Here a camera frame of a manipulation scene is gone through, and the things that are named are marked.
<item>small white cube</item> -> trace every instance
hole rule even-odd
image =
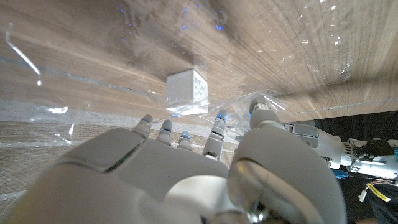
[[[169,75],[166,85],[169,111],[180,115],[207,113],[207,82],[197,71],[191,69]]]

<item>wood grain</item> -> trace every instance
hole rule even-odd
[[[398,110],[397,13],[397,1],[2,0],[3,38],[8,31],[46,78],[37,87],[1,42],[0,97],[51,104],[62,96],[72,108],[94,101],[85,109],[161,118],[163,104],[143,95],[53,73],[156,97],[167,75],[194,68],[210,102],[260,91],[288,103],[283,121]],[[6,91],[18,87],[28,93]]]

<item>robotic hand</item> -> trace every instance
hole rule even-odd
[[[263,98],[249,112],[230,168],[220,162],[226,111],[203,155],[186,131],[170,147],[170,121],[149,139],[146,115],[132,131],[110,130],[63,155],[6,223],[346,223],[340,186],[300,127],[287,131]]]

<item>blue light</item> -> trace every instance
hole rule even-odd
[[[221,30],[223,29],[223,26],[219,27],[218,24],[216,24],[216,28],[218,29],[218,31],[221,32]]]

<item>yellow tag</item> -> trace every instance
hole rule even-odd
[[[391,201],[391,199],[387,198],[384,194],[380,193],[380,191],[378,191],[375,187],[373,187],[373,185],[371,184],[366,184],[366,186],[368,186],[371,191],[378,196],[379,198],[381,198],[381,200],[385,201],[385,202],[389,202]]]

